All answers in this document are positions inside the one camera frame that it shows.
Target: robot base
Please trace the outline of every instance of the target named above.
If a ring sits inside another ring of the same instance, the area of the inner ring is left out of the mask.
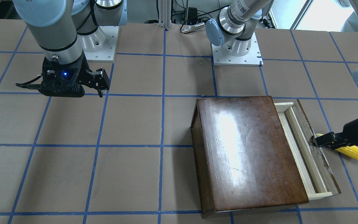
[[[212,55],[213,55],[213,64],[214,65],[233,65],[233,66],[260,66],[263,65],[262,56],[260,54],[260,49],[258,41],[256,39],[255,33],[251,38],[252,46],[248,54],[240,57],[232,56],[226,54],[222,51],[221,46],[212,45]]]
[[[101,26],[100,28],[108,41],[101,46],[96,46],[95,51],[85,51],[84,49],[85,57],[88,61],[114,62],[119,26]]]

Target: open drawer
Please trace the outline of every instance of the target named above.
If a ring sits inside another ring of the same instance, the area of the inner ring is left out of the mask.
[[[308,143],[314,131],[300,102],[275,103],[274,106],[309,200],[340,194],[341,190],[322,149]]]

